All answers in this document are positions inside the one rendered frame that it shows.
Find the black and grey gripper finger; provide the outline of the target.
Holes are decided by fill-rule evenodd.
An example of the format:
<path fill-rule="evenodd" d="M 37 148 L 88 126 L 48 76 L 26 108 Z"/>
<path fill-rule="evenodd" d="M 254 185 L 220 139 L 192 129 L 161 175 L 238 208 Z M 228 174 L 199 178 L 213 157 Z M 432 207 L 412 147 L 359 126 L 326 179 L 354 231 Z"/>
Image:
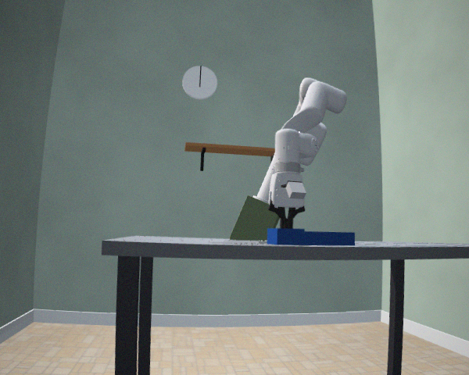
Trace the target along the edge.
<path fill-rule="evenodd" d="M 278 207 L 278 209 L 275 208 L 271 199 L 268 210 L 275 212 L 279 216 L 280 228 L 287 228 L 287 218 L 285 216 L 285 207 Z"/>
<path fill-rule="evenodd" d="M 293 218 L 301 212 L 304 212 L 304 206 L 298 209 L 295 208 L 288 208 L 288 229 L 293 229 Z"/>

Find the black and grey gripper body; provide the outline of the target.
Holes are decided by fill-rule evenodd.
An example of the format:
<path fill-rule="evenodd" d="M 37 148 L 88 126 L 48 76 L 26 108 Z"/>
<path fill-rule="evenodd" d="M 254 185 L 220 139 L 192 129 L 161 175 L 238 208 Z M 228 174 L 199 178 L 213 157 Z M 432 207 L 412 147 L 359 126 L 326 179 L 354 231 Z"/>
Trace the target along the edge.
<path fill-rule="evenodd" d="M 269 204 L 270 198 L 275 208 L 285 207 L 290 208 L 301 208 L 304 206 L 304 199 L 289 198 L 286 187 L 281 187 L 283 184 L 287 184 L 290 181 L 300 181 L 303 183 L 303 178 L 300 173 L 292 171 L 282 171 L 272 174 L 270 181 L 270 193 L 269 193 Z"/>

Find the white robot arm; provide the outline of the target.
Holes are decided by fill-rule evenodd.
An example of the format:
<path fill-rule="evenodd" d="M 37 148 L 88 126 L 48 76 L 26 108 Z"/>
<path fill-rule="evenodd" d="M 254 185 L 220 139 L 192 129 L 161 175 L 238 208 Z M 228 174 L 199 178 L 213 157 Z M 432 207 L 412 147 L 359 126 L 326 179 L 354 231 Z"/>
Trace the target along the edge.
<path fill-rule="evenodd" d="M 321 122 L 326 109 L 339 114 L 346 104 L 346 93 L 329 84 L 303 79 L 299 91 L 299 104 L 294 116 L 275 135 L 275 153 L 260 191 L 254 198 L 269 204 L 272 174 L 282 171 L 301 173 L 314 160 L 327 133 Z M 304 100 L 304 101 L 303 101 Z M 299 111 L 300 110 L 300 111 Z M 320 144 L 320 146 L 319 146 Z M 281 185 L 289 198 L 304 199 L 306 190 L 300 181 Z"/>

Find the blue rack of bins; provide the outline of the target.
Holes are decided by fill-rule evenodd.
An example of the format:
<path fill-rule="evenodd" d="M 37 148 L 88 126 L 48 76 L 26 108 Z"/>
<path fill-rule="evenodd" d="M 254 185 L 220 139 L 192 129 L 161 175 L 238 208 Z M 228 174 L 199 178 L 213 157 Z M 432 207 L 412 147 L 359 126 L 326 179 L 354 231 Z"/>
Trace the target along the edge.
<path fill-rule="evenodd" d="M 271 245 L 355 245 L 355 233 L 313 232 L 305 229 L 267 228 Z"/>

